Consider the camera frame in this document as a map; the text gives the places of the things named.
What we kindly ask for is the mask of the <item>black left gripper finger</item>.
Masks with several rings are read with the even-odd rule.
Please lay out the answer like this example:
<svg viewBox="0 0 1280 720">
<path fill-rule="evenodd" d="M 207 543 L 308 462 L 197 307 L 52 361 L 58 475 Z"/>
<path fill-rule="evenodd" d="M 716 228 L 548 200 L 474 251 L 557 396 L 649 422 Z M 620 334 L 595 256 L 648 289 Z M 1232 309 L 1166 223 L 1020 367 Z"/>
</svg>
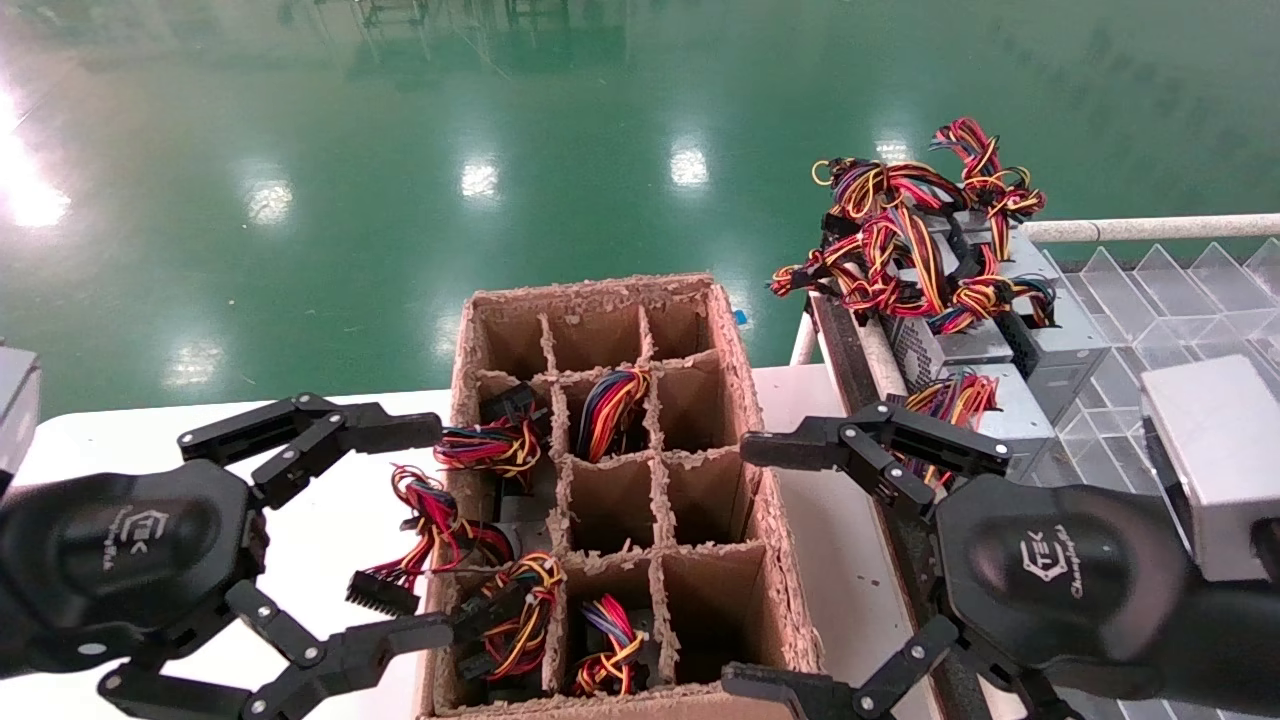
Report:
<svg viewBox="0 0 1280 720">
<path fill-rule="evenodd" d="M 186 461 L 220 468 L 274 450 L 251 474 L 262 509 L 282 509 L 347 454 L 430 448 L 443 433 L 435 413 L 392 415 L 380 404 L 337 404 L 303 393 L 188 430 L 178 438 Z"/>
</svg>

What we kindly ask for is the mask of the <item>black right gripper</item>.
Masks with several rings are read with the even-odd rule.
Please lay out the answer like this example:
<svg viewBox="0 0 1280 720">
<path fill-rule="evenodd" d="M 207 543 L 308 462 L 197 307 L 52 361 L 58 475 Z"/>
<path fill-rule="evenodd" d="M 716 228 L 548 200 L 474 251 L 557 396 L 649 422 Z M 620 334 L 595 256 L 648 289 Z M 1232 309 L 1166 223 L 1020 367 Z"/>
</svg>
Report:
<svg viewBox="0 0 1280 720">
<path fill-rule="evenodd" d="M 805 416 L 786 433 L 750 430 L 755 468 L 838 470 L 883 507 L 929 521 L 938 500 L 915 459 L 959 477 L 1002 477 L 1009 447 L 895 404 L 851 416 Z M 998 664 L 1083 691 L 1157 691 L 1156 644 L 1196 569 L 1164 502 L 1093 486 L 1041 488 L 978 477 L 934 514 L 948 609 L 863 685 L 829 675 L 731 662 L 733 696 L 783 705 L 795 719 L 893 719 L 951 653 L 991 650 Z"/>
</svg>

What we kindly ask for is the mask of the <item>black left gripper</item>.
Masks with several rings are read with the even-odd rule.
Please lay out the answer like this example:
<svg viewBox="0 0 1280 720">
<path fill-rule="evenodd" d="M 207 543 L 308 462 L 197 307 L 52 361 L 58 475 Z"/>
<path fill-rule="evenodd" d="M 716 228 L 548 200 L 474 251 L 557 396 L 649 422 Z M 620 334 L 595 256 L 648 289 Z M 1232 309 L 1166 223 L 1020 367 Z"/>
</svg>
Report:
<svg viewBox="0 0 1280 720">
<path fill-rule="evenodd" d="M 97 473 L 3 497 L 3 676 L 81 673 L 132 659 L 99 696 L 140 719 L 303 719 L 378 685 L 401 655 L 454 639 L 431 612 L 319 641 L 251 582 L 268 547 L 260 502 L 238 475 L 197 460 L 168 471 Z M 166 676 L 234 612 L 283 659 L 256 691 Z"/>
</svg>

